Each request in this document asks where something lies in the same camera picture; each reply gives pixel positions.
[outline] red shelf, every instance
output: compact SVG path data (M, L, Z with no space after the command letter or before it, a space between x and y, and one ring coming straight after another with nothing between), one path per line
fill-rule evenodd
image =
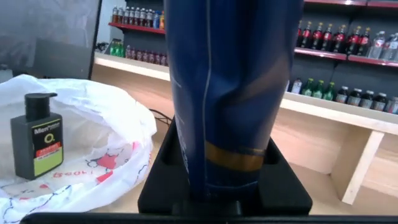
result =
M151 32L151 33L156 33L156 34L165 34L166 33L166 31L162 30L162 29L154 29L154 28L149 28L149 27L134 26L134 25L128 25L128 24L120 24L120 23L116 23L116 22L110 22L108 25L117 27L120 29L139 30L139 31Z
M372 58L360 57L360 56L355 56L355 55L350 55L348 57L348 60L352 61L352 62L368 63L368 64L372 64L372 65L398 67L398 62L385 61L385 60L381 60L381 59L372 59Z
M398 8L398 2L396 1L370 1L368 2L369 7L390 7Z
M296 54L312 55L312 56L332 58L332 59L337 59L337 60L346 60L346 58L347 58L346 54L326 52L326 51L321 51L321 50L303 49L300 47L296 47L294 49L294 52Z
M304 2L320 3L320 4L340 4L346 6L365 6L366 1L350 1L350 0L304 0Z

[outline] white plastic bag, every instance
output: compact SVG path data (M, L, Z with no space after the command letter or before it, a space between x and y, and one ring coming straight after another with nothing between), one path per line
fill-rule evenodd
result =
M35 92L58 93L50 106L63 116L64 162L26 181L14 172L10 119L24 114L24 95ZM143 180L155 132L153 114L114 86L28 75L0 84L0 223L115 201Z

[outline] black holder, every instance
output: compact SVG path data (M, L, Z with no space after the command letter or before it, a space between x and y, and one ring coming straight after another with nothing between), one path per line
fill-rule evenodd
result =
M271 139L264 158L258 188L250 203L192 202L173 119L140 194L139 213L182 217L308 215L312 199Z

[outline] bottle cap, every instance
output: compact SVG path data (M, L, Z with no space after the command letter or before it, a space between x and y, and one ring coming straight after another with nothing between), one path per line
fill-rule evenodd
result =
M50 97L56 93L28 93L25 95L25 116L28 121L50 116Z

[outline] black monitor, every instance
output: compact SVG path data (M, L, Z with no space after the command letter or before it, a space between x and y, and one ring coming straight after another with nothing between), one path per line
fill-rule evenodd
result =
M90 79L101 0L0 1L0 68Z

